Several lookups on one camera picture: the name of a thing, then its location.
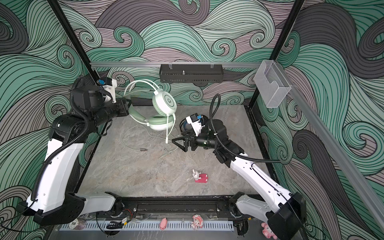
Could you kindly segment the mint green headphones with cable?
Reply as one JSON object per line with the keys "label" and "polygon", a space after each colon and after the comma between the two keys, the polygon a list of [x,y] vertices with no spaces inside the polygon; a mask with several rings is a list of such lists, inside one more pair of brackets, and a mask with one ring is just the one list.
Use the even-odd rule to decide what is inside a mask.
{"label": "mint green headphones with cable", "polygon": [[138,92],[151,92],[152,104],[157,114],[146,118],[141,115],[134,106],[130,106],[129,114],[137,123],[147,126],[154,131],[166,131],[165,143],[169,143],[169,137],[175,127],[177,103],[173,96],[163,90],[158,84],[151,80],[135,80],[129,83],[124,90],[124,97],[131,98],[131,95]]}

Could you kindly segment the black blue headphones with cable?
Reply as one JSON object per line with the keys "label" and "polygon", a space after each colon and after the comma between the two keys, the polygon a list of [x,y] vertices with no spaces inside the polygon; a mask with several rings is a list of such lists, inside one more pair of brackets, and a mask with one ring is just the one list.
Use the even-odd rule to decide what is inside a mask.
{"label": "black blue headphones with cable", "polygon": [[183,119],[180,122],[179,127],[180,127],[181,132],[185,132],[185,131],[191,130],[193,128],[192,125],[187,122],[187,119]]}

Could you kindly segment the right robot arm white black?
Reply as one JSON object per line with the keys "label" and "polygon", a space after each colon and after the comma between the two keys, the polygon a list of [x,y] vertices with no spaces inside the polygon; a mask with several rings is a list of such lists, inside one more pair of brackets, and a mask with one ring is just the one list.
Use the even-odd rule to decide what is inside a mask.
{"label": "right robot arm white black", "polygon": [[244,227],[247,217],[262,222],[263,235],[273,240],[291,240],[304,225],[307,205],[300,193],[291,193],[258,167],[262,159],[249,157],[243,148],[230,140],[227,128],[215,114],[221,103],[216,94],[210,104],[209,116],[191,115],[185,122],[191,125],[172,143],[187,152],[201,147],[212,149],[217,160],[245,179],[261,196],[261,200],[238,192],[230,198],[228,212],[236,225]]}

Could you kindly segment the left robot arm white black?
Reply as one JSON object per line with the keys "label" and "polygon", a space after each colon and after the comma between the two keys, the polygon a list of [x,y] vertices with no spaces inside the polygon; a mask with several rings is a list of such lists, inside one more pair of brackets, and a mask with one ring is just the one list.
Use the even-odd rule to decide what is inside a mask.
{"label": "left robot arm white black", "polygon": [[70,90],[71,111],[57,117],[49,132],[47,156],[38,171],[31,195],[17,205],[23,216],[31,216],[40,226],[68,224],[77,217],[106,212],[119,217],[123,212],[121,197],[107,192],[102,196],[79,197],[67,191],[71,172],[89,134],[114,118],[129,114],[131,101],[117,98],[117,81],[108,77],[95,85]]}

